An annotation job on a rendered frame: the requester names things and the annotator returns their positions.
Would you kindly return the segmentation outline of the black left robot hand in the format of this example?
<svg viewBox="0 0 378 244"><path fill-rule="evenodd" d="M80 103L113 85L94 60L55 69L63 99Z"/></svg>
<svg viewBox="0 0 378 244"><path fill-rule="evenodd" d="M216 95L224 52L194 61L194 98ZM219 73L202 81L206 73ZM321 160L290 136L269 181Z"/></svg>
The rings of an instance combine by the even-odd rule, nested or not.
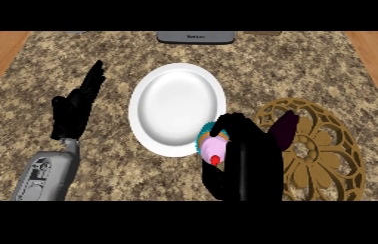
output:
<svg viewBox="0 0 378 244"><path fill-rule="evenodd" d="M107 79L103 66L104 62L98 60L82 86L72 91L67 97L57 96L52 99L54 130L51 138L55 140L64 138L80 139L85 133L92 105Z"/></svg>

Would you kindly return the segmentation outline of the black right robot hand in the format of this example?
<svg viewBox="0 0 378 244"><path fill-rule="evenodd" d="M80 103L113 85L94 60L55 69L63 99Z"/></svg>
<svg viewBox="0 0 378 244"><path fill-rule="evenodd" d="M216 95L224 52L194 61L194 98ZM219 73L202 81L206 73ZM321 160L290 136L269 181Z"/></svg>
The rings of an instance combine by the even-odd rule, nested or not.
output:
<svg viewBox="0 0 378 244"><path fill-rule="evenodd" d="M230 134L225 170L203 163L203 183L224 201L281 202L284 195L284 158L298 131L300 116L289 110L268 132L243 113L227 113L216 121L210 136Z"/></svg>

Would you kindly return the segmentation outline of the pink frosted cupcake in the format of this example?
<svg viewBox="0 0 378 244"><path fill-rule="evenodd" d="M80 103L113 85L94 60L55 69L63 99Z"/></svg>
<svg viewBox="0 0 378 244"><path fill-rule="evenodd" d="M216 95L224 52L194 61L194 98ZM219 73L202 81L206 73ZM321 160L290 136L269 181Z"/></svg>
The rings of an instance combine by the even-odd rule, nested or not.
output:
<svg viewBox="0 0 378 244"><path fill-rule="evenodd" d="M215 122L209 122L200 131L197 137L197 152L203 160L213 166L218 166L225 161L227 144L230 142L230 135L222 130L216 137L210 136Z"/></svg>

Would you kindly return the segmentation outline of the round golden openwork placemat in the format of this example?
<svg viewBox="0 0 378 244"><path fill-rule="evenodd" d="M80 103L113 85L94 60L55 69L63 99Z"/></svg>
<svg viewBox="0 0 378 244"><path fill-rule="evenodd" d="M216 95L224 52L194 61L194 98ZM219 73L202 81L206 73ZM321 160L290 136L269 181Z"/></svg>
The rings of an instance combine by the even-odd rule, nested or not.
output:
<svg viewBox="0 0 378 244"><path fill-rule="evenodd" d="M293 145L283 152L284 199L358 201L367 183L365 165L346 125L317 103L283 98L259 110L259 127L268 130L289 110L300 121Z"/></svg>

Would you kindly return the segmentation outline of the white plate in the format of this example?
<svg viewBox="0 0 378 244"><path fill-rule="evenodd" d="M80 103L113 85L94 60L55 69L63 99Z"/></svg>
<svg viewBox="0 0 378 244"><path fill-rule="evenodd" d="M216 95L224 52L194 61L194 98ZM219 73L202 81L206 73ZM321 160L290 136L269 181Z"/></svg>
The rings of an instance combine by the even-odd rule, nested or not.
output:
<svg viewBox="0 0 378 244"><path fill-rule="evenodd" d="M202 128L225 113L221 82L194 64L159 67L137 85L129 103L131 128L144 147L162 156L196 154Z"/></svg>

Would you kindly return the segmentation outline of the dark grey appliance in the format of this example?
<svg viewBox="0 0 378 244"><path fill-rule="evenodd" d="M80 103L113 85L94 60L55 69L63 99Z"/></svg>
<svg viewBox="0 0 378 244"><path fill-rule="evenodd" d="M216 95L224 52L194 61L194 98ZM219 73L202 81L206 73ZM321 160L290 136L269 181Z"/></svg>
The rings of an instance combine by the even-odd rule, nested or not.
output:
<svg viewBox="0 0 378 244"><path fill-rule="evenodd" d="M159 31L157 39L173 44L231 44L235 31Z"/></svg>

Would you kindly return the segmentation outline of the brown wooden block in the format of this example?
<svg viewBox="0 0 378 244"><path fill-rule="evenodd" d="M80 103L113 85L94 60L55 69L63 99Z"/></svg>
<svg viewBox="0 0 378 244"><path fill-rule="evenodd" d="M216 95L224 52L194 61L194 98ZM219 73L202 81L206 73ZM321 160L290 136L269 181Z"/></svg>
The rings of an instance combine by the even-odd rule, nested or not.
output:
<svg viewBox="0 0 378 244"><path fill-rule="evenodd" d="M281 35L283 31L244 31L244 33L252 35L278 36Z"/></svg>

